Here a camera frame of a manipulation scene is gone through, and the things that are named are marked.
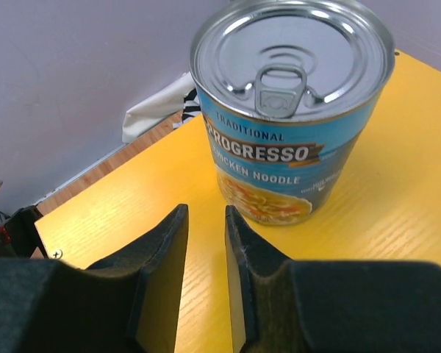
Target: white wall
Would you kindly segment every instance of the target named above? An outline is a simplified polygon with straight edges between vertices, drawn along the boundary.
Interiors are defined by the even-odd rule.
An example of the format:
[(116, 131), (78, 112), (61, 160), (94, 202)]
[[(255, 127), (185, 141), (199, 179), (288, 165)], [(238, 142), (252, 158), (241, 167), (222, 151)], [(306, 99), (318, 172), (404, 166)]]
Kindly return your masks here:
[(398, 48), (441, 71), (441, 0), (360, 1), (389, 25)]
[(0, 0), (0, 209), (121, 145), (124, 113), (188, 70), (226, 0)]

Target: blue label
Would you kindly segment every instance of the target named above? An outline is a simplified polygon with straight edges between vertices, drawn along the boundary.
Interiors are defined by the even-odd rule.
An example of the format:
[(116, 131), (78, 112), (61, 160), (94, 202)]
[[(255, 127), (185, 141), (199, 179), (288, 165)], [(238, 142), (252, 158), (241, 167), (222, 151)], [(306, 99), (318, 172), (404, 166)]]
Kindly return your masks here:
[(245, 118), (198, 94), (222, 194), (266, 224), (298, 222), (325, 202), (377, 100), (300, 125)]

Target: wood grain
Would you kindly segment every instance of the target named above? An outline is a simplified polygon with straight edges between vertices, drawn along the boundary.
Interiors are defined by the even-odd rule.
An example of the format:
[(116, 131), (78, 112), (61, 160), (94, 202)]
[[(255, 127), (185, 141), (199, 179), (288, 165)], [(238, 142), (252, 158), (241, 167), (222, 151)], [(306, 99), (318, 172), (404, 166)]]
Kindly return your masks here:
[(140, 136), (136, 141), (121, 149), (118, 153), (109, 157), (107, 160), (102, 161), (95, 168), (88, 171), (70, 185), (41, 202), (37, 208), (43, 215), (55, 210), (61, 204), (64, 204), (105, 175), (114, 171), (120, 165), (123, 165), (125, 162), (141, 153), (147, 147), (164, 138), (173, 131), (173, 123), (179, 123), (181, 120), (182, 111), (180, 110), (176, 114), (166, 118), (160, 124), (157, 124), (155, 127)]

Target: pull tab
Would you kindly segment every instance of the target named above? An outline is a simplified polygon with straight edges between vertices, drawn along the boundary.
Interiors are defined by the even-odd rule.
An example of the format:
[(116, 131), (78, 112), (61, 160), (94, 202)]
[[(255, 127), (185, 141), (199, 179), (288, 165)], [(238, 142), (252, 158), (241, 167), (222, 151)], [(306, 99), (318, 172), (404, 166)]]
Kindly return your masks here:
[[(262, 78), (270, 71), (292, 72), (301, 79), (294, 88), (273, 88), (263, 84)], [(288, 64), (263, 66), (255, 80), (255, 110), (263, 116), (286, 119), (294, 115), (307, 87), (307, 73), (303, 68)]]

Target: yellow table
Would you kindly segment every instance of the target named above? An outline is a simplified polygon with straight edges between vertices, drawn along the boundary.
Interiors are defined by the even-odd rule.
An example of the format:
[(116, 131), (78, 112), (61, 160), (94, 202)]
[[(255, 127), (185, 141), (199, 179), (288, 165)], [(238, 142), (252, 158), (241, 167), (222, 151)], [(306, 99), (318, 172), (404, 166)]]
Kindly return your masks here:
[[(249, 223), (297, 259), (425, 259), (441, 264), (441, 73), (402, 54), (331, 198), (290, 227)], [(49, 252), (85, 268), (178, 203), (190, 234), (177, 352), (231, 352), (224, 209), (200, 117), (37, 222)]]

